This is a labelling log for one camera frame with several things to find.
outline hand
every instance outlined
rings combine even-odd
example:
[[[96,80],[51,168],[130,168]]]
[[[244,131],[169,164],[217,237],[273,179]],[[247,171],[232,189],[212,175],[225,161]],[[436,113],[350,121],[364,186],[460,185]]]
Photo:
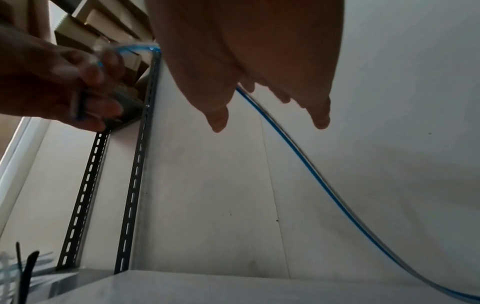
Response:
[[[0,27],[0,113],[54,119],[101,132],[105,129],[101,118],[123,111],[109,97],[123,73],[122,58],[113,51],[94,56]],[[70,103],[80,88],[93,94],[86,100],[85,119],[76,121]]]
[[[330,123],[330,90],[344,0],[146,0],[152,28],[178,88],[215,132],[240,82],[268,86]]]

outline blue cable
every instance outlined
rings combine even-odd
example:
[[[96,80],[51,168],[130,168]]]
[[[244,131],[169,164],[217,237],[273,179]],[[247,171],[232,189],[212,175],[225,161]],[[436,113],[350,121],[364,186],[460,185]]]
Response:
[[[131,46],[120,46],[115,49],[117,52],[126,52],[126,51],[152,51],[152,52],[161,52],[158,46],[153,45],[131,45]],[[236,91],[250,104],[252,105],[255,110],[257,110],[260,115],[265,118],[265,120],[272,126],[272,128],[283,138],[283,140],[288,144],[288,146],[293,150],[293,152],[297,155],[297,157],[302,161],[304,166],[308,169],[308,171],[313,175],[313,177],[317,180],[320,186],[324,189],[324,191],[329,195],[329,197],[334,201],[338,208],[345,214],[345,216],[365,235],[381,252],[383,252],[390,260],[392,260],[395,264],[397,264],[400,268],[407,271],[417,279],[423,281],[424,283],[430,285],[431,287],[435,288],[436,290],[449,295],[451,297],[463,300],[469,303],[480,303],[480,296],[463,293],[460,291],[456,291],[444,286],[441,286],[425,277],[421,274],[417,273],[413,270],[410,266],[408,266],[404,261],[402,261],[399,257],[397,257],[390,249],[384,245],[369,229],[361,223],[356,216],[353,215],[353,212],[349,211],[344,204],[341,203],[341,200],[335,195],[335,193],[331,190],[331,188],[327,185],[327,183],[322,179],[322,177],[318,174],[315,168],[310,164],[307,158],[303,155],[300,149],[296,146],[296,144],[290,139],[285,132],[281,129],[281,127],[267,114],[267,112],[262,109],[248,94],[246,94],[242,89],[237,88]]]

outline stack of cardboard boxes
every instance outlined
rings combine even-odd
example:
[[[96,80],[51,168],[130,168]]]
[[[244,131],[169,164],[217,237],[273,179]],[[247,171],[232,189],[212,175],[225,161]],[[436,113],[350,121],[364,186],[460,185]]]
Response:
[[[90,53],[109,44],[153,41],[143,0],[82,0],[75,12],[60,22],[55,37],[58,45]],[[152,55],[128,52],[122,57],[126,73],[119,90],[143,100],[144,88],[136,84],[147,73]]]

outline blurred hand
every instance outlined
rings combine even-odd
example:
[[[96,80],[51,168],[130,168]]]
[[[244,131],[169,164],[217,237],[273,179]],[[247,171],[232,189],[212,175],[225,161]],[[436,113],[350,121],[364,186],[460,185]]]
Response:
[[[344,0],[146,0],[155,37],[178,88],[215,132],[240,82],[294,99],[319,129],[342,39]]]
[[[0,113],[54,119],[100,132],[105,129],[101,118],[123,111],[109,97],[123,73],[122,58],[112,51],[94,56],[0,27]],[[85,105],[88,115],[76,121],[70,103],[80,88],[93,94]]]

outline blue wire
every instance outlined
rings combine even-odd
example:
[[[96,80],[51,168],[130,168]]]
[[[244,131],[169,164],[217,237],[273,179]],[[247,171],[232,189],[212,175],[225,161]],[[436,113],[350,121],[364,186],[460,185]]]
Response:
[[[126,51],[141,51],[141,50],[147,50],[147,51],[153,51],[153,52],[161,52],[159,47],[152,47],[152,46],[142,46],[142,45],[132,45],[132,46],[121,46],[116,49],[117,52],[126,52]],[[322,178],[318,175],[318,173],[315,171],[315,169],[309,164],[307,159],[302,155],[300,150],[295,146],[295,144],[288,138],[282,131],[281,129],[277,126],[277,124],[264,112],[263,109],[261,109],[247,94],[242,92],[239,88],[236,89],[236,91],[250,104],[252,105],[257,112],[260,113],[260,115],[265,118],[265,120],[271,125],[271,127],[283,138],[283,140],[290,146],[290,148],[294,151],[294,153],[297,155],[297,157],[302,161],[304,166],[308,169],[308,171],[313,175],[313,177],[317,180],[317,182],[320,184],[320,186],[324,189],[324,191],[329,195],[329,197],[334,201],[334,203],[337,205],[338,208],[345,214],[345,216],[378,248],[380,249],[381,252],[383,252],[390,260],[392,260],[395,264],[397,264],[400,268],[405,270],[406,272],[410,273],[408,269],[406,269],[397,259],[392,256],[385,248],[383,248],[382,245],[379,244],[370,234],[368,231],[366,231],[362,225],[350,214],[348,210],[345,209],[345,207],[342,205],[340,200],[337,198],[337,196],[330,190],[328,185],[322,180]],[[463,293],[460,291],[456,291],[453,289],[449,289],[447,287],[443,287],[439,284],[436,284],[432,281],[429,281],[430,284],[437,289],[443,291],[445,294],[448,294],[450,296],[453,296],[455,298],[461,297],[464,299],[469,299],[469,300],[476,300],[480,301],[480,296],[476,296],[473,294],[468,294],[468,293]]]

